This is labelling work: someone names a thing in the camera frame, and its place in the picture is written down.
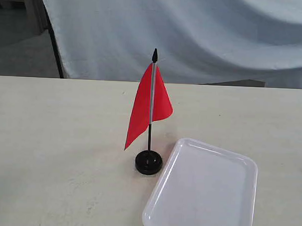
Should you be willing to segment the white plastic tray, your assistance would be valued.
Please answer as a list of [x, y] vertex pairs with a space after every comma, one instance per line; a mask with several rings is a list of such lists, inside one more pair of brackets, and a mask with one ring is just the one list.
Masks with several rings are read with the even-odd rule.
[[179, 139], [145, 205], [143, 226], [252, 226], [257, 173], [246, 156]]

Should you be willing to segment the black round flag base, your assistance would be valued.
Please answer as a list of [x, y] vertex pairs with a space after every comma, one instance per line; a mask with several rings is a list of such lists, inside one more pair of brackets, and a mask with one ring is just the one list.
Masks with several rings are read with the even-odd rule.
[[150, 176], [158, 173], [163, 166], [160, 154], [151, 150], [143, 150], [135, 157], [135, 168], [141, 174]]

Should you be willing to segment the red flag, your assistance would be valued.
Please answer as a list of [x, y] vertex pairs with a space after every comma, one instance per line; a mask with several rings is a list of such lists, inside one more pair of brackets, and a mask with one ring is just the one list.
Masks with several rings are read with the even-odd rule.
[[141, 135], [153, 121], [169, 118], [173, 107], [160, 69], [157, 66], [158, 51], [154, 50], [152, 63], [145, 70], [136, 92], [124, 149]]

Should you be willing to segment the white draped cloth backdrop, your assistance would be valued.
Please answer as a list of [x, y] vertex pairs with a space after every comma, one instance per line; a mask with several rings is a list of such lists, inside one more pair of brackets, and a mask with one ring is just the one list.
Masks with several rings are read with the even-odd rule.
[[70, 78], [302, 89], [302, 0], [43, 0]]

